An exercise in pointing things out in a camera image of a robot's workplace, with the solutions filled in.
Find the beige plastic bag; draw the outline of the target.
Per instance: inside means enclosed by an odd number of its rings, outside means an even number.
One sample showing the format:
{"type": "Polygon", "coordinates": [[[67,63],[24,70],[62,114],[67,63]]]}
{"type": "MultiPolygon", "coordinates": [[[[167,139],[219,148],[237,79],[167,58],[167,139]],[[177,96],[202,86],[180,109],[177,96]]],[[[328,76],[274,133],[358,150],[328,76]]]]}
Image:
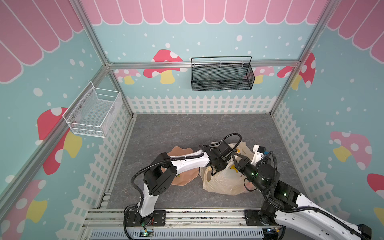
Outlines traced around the beige plastic bag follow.
{"type": "Polygon", "coordinates": [[[203,189],[207,192],[236,196],[247,193],[247,190],[253,191],[256,189],[256,187],[248,182],[246,177],[235,168],[233,160],[230,160],[227,167],[214,176],[211,175],[211,172],[211,167],[200,168],[203,189]]]}

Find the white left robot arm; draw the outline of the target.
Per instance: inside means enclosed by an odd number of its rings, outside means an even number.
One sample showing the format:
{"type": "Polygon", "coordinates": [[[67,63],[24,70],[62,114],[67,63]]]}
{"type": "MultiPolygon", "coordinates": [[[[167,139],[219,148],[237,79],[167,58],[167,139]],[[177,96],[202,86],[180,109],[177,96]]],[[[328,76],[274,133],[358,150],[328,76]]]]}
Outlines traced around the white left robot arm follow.
{"type": "Polygon", "coordinates": [[[242,141],[242,136],[232,133],[217,143],[201,145],[201,149],[189,155],[171,157],[167,153],[159,154],[148,166],[136,172],[130,181],[131,186],[140,194],[136,206],[128,206],[143,219],[153,215],[159,195],[164,193],[177,175],[184,172],[210,167],[211,175],[226,169],[231,154],[242,141]]]}

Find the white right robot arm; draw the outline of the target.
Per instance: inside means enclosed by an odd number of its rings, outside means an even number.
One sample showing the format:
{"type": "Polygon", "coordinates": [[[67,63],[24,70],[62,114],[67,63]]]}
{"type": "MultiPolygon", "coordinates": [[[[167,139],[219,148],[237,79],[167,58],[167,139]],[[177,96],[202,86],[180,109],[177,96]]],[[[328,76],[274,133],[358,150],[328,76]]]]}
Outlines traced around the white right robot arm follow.
{"type": "Polygon", "coordinates": [[[338,218],[279,179],[277,158],[269,152],[256,164],[232,152],[235,168],[259,190],[264,198],[259,211],[266,225],[291,228],[315,240],[370,240],[372,230],[338,218]]]}

